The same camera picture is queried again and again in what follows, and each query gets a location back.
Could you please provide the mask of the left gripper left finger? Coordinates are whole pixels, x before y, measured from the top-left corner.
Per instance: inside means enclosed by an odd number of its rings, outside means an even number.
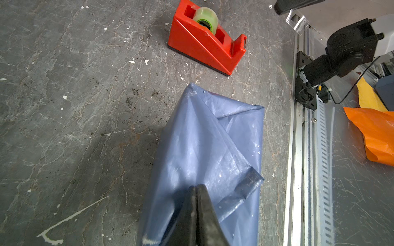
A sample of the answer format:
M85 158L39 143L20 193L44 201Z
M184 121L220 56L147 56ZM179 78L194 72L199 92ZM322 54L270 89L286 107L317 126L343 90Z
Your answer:
M167 246L195 246L197 237L197 188L191 186L184 199Z

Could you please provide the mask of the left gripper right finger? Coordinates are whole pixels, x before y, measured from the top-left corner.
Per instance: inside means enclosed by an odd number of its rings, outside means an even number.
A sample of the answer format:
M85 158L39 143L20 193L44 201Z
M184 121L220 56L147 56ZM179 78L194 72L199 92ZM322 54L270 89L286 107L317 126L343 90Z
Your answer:
M206 186L197 186L197 246L228 246Z

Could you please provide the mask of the red tape dispenser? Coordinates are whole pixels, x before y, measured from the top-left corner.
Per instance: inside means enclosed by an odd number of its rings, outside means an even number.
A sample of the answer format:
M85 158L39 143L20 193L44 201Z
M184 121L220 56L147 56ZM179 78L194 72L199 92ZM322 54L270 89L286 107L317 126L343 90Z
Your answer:
M171 24L168 46L226 76L246 53L247 36L241 34L232 40L218 25L216 35L193 20L201 7L191 1L180 1Z

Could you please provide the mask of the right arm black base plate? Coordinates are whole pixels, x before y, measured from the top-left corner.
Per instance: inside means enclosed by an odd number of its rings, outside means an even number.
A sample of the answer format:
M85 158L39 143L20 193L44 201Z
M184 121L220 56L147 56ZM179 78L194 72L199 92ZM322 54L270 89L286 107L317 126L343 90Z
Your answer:
M307 82L303 69L313 60L303 51L297 53L294 100L303 107L315 111L317 109L317 88Z

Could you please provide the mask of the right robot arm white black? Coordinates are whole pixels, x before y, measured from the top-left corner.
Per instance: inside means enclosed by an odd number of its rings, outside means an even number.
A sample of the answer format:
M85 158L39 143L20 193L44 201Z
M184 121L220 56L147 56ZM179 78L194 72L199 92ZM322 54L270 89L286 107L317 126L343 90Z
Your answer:
M327 40L325 54L299 69L299 78L309 86L334 76L344 77L359 65L394 50L394 15L365 18L343 27Z

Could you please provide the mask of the light blue wrapping paper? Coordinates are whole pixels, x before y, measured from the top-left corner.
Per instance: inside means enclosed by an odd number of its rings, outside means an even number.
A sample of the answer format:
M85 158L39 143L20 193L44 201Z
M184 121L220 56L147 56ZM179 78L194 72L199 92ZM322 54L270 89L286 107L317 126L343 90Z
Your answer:
M162 131L136 243L160 246L190 186L205 185L231 246L258 243L265 109L188 85Z

